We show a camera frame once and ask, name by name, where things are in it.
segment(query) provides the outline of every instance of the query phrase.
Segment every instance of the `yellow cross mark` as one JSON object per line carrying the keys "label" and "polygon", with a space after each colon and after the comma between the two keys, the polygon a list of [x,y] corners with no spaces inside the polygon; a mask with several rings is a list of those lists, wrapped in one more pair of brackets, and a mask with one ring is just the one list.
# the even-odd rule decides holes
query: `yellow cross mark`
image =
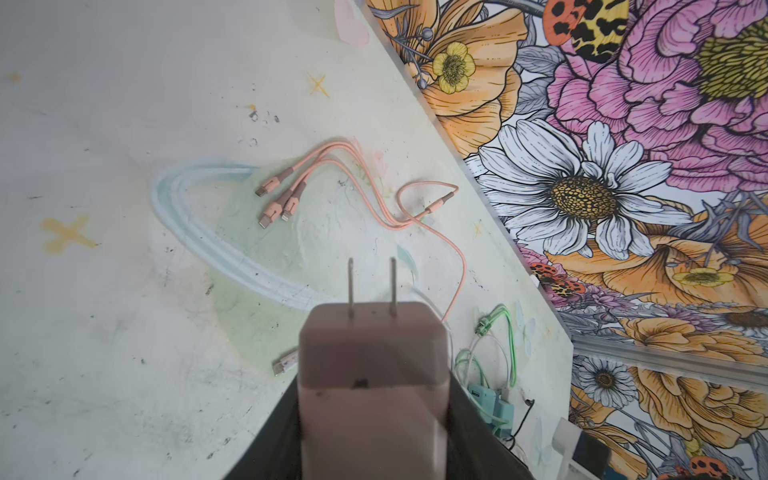
{"label": "yellow cross mark", "polygon": [[48,232],[55,233],[58,238],[51,240],[45,244],[45,251],[51,255],[62,253],[69,247],[70,243],[79,243],[85,245],[88,248],[96,248],[96,243],[83,237],[78,233],[88,221],[88,215],[78,215],[78,219],[71,225],[65,225],[64,223],[54,220],[52,218],[46,218],[40,223],[40,227]]}
{"label": "yellow cross mark", "polygon": [[310,78],[312,78],[312,81],[313,81],[313,82],[315,82],[315,88],[313,88],[313,89],[312,89],[312,91],[310,92],[310,95],[311,95],[311,94],[313,94],[313,93],[315,93],[316,91],[320,90],[321,92],[323,92],[324,94],[326,94],[326,97],[330,97],[330,95],[328,95],[328,92],[326,91],[326,89],[325,89],[325,88],[323,88],[323,85],[322,85],[322,83],[323,83],[323,82],[325,81],[325,79],[326,79],[326,76],[325,76],[325,75],[323,75],[322,77],[320,77],[320,79],[319,79],[319,80],[316,80],[316,79],[315,79],[315,78],[314,78],[312,75],[310,75]]}

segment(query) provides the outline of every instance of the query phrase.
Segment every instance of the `pink charging cable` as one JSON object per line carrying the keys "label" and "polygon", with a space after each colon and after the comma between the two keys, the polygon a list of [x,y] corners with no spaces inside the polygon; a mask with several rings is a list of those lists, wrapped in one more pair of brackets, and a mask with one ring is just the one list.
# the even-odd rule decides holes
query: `pink charging cable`
{"label": "pink charging cable", "polygon": [[[332,158],[326,157],[327,154],[329,154],[331,151],[335,149],[344,150],[350,153],[353,159],[355,160],[355,162],[362,167],[366,177],[368,178],[368,181],[371,184],[371,188],[373,189],[373,194],[376,197],[376,202],[379,204],[379,208],[382,211],[384,219],[381,218],[379,213],[373,207],[370,200],[368,199],[365,192],[363,191],[362,187],[358,183],[357,179],[352,174],[352,172],[349,171],[346,165],[344,165],[338,160],[334,160]],[[400,187],[399,190],[397,190],[397,193],[395,194],[395,199],[402,213],[408,218],[407,220],[397,220],[389,211],[386,204],[384,203],[384,198],[381,195],[381,192],[379,192],[379,189],[376,187],[376,184],[373,181],[373,177],[370,173],[370,170],[366,165],[366,162],[363,160],[362,155],[350,143],[345,141],[334,141],[334,142],[325,144],[322,147],[316,148],[314,151],[312,151],[310,154],[305,156],[302,160],[297,162],[295,165],[293,165],[292,167],[288,167],[286,170],[284,170],[283,173],[267,180],[266,183],[257,190],[257,194],[261,196],[271,191],[274,191],[278,186],[280,186],[280,184],[283,181],[285,181],[286,178],[288,178],[288,176],[290,176],[293,172],[301,168],[310,158],[314,157],[316,154],[318,154],[317,159],[313,162],[313,164],[309,168],[307,168],[299,176],[299,178],[296,179],[296,181],[293,182],[293,185],[291,185],[290,188],[286,189],[285,192],[283,192],[283,194],[280,195],[280,197],[278,197],[276,201],[272,202],[267,207],[267,209],[264,211],[261,217],[261,220],[259,221],[259,225],[261,225],[261,227],[263,228],[267,228],[281,214],[284,220],[290,219],[290,217],[293,216],[293,214],[296,212],[297,207],[299,206],[299,199],[301,197],[301,193],[304,191],[304,187],[306,187],[307,182],[315,173],[315,171],[319,167],[322,167],[323,165],[334,165],[338,167],[352,181],[353,185],[355,186],[357,191],[360,193],[362,200],[365,202],[366,206],[371,211],[371,214],[376,219],[376,221],[378,221],[382,225],[382,227],[385,227],[388,230],[404,230],[405,228],[408,228],[413,224],[419,225],[421,228],[427,230],[430,233],[435,234],[441,240],[443,240],[448,245],[450,245],[451,248],[453,248],[453,250],[455,250],[458,256],[462,259],[462,278],[458,282],[458,287],[456,288],[456,292],[454,293],[453,298],[451,299],[451,303],[448,305],[448,308],[445,310],[445,314],[442,316],[442,322],[445,323],[445,320],[448,318],[448,315],[450,314],[451,310],[453,310],[453,306],[456,303],[458,294],[462,291],[462,288],[464,286],[464,280],[467,274],[467,259],[466,257],[464,257],[464,253],[462,253],[462,251],[456,246],[455,243],[449,240],[448,237],[446,237],[442,233],[429,227],[428,225],[425,225],[421,221],[421,219],[431,213],[434,213],[435,211],[437,211],[437,209],[442,207],[442,205],[444,205],[446,201],[448,201],[458,192],[458,186],[454,184],[447,184],[445,182],[438,182],[438,181],[415,181],[415,182],[410,182],[408,184],[403,185],[402,187]],[[410,187],[416,187],[419,185],[439,185],[441,187],[452,188],[453,191],[444,195],[443,197],[440,197],[437,201],[433,202],[427,208],[425,208],[424,211],[421,212],[420,214],[413,216],[402,205],[402,200],[400,197],[402,196],[402,193],[405,190],[409,189]]]}

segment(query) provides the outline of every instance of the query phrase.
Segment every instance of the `orange flower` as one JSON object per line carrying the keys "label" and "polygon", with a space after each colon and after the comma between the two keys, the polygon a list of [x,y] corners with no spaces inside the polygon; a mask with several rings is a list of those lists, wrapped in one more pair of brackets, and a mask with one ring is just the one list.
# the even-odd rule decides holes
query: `orange flower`
{"label": "orange flower", "polygon": [[654,425],[687,441],[697,436],[732,448],[758,429],[768,429],[768,395],[670,373],[630,367],[640,407]]}
{"label": "orange flower", "polygon": [[622,319],[620,323],[624,331],[614,331],[633,339],[635,345],[768,366],[768,358],[762,356],[763,347],[755,339],[735,330],[702,333],[686,320],[671,318]]}
{"label": "orange flower", "polygon": [[[707,213],[703,212],[694,217],[694,222],[706,218]],[[602,253],[594,240],[588,240],[594,252],[592,258],[578,253],[548,257],[584,282],[606,286],[625,295],[648,293],[641,297],[646,302],[661,305],[735,303],[737,307],[727,309],[730,312],[766,308],[768,216],[753,215],[752,218],[749,235],[758,247],[741,240],[736,225],[714,245],[668,235],[670,227],[639,223],[638,228],[648,235],[654,248],[650,257],[631,254],[628,260],[614,260]]]}
{"label": "orange flower", "polygon": [[379,24],[458,152],[467,157],[493,140],[517,106],[521,81],[511,66],[518,40],[528,36],[522,12],[508,8],[475,22],[479,0],[456,0],[442,13],[436,0],[368,5],[384,12],[405,7]]}
{"label": "orange flower", "polygon": [[571,411],[568,421],[595,437],[611,449],[611,467],[626,476],[628,480],[645,478],[648,465],[639,456],[627,450],[637,437],[613,425],[606,425],[605,419],[614,409],[590,399],[584,390],[571,386]]}

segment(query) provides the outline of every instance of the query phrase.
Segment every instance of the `black cable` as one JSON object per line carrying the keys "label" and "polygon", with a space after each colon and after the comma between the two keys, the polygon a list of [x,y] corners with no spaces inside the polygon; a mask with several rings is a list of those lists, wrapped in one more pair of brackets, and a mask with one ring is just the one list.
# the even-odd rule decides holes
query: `black cable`
{"label": "black cable", "polygon": [[525,415],[523,415],[523,419],[520,422],[520,425],[518,425],[518,429],[515,430],[514,434],[512,434],[512,444],[507,449],[507,450],[509,450],[510,453],[512,453],[512,449],[515,447],[515,443],[517,443],[518,433],[520,433],[520,429],[523,428],[523,424],[525,423],[525,419],[528,417],[528,413],[531,413],[531,409],[533,408],[533,404],[534,403],[536,403],[536,400],[525,400],[525,405],[528,406],[528,410],[525,411]]}

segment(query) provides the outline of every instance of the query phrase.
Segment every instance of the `flower center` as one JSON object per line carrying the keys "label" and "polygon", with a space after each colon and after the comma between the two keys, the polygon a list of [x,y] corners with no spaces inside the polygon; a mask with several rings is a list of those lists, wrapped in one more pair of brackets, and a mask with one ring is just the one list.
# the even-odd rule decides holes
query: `flower center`
{"label": "flower center", "polygon": [[458,55],[449,55],[442,67],[442,76],[451,85],[458,84],[464,75],[464,58]]}
{"label": "flower center", "polygon": [[688,273],[685,276],[685,280],[689,282],[718,282],[720,281],[720,277],[718,276],[717,272],[715,273],[709,273],[709,272],[701,272],[701,273]]}
{"label": "flower center", "polygon": [[761,327],[768,326],[768,315],[758,312],[728,313],[728,322],[737,326]]}
{"label": "flower center", "polygon": [[550,190],[554,204],[567,214],[598,220],[616,211],[616,198],[603,184],[587,177],[569,177]]}
{"label": "flower center", "polygon": [[611,389],[616,383],[614,376],[608,372],[600,372],[594,377],[594,381],[604,389]]}
{"label": "flower center", "polygon": [[768,93],[768,18],[735,38],[710,37],[697,55],[700,91],[711,98],[742,99]]}

